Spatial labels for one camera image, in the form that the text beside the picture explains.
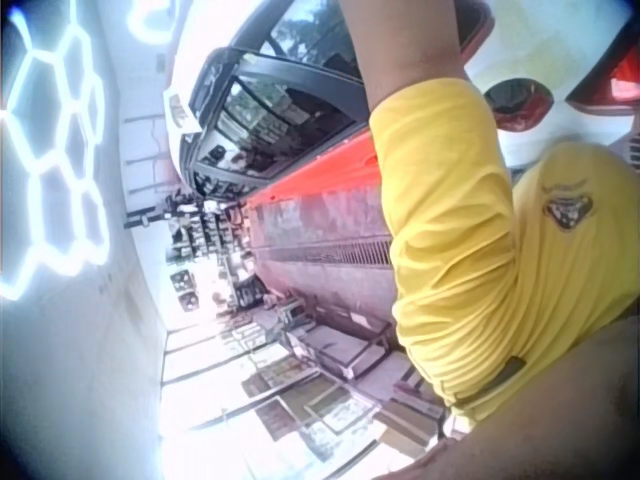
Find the window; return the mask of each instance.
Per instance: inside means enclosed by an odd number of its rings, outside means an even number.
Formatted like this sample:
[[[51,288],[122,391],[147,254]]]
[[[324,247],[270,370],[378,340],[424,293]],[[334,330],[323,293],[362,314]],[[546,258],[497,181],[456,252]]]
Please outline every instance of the window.
[[[235,201],[238,197],[251,193],[255,188],[247,185],[238,185],[233,182],[225,182],[211,177],[202,172],[194,172],[193,179],[196,191],[205,198],[216,198]]]
[[[336,0],[296,0],[261,53],[361,78],[356,54]]]
[[[212,132],[215,147],[199,162],[227,172],[273,178],[353,123],[313,95],[237,77]],[[214,188],[209,180],[203,185],[207,191]]]
[[[455,2],[458,35],[463,53],[473,55],[492,27],[491,15],[481,3]],[[362,78],[355,49],[337,0],[295,0],[267,37],[260,53],[285,57]]]

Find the white car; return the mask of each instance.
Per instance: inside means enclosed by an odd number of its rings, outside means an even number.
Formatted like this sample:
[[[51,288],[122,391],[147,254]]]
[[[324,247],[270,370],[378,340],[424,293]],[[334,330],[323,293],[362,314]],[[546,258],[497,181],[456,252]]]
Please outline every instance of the white car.
[[[511,169],[560,140],[610,145],[631,131],[640,21],[629,2],[455,3],[467,73],[494,111]],[[226,5],[194,2],[166,95],[185,182],[209,198],[267,201],[379,181],[365,161],[375,156],[363,140],[369,112],[337,3]]]

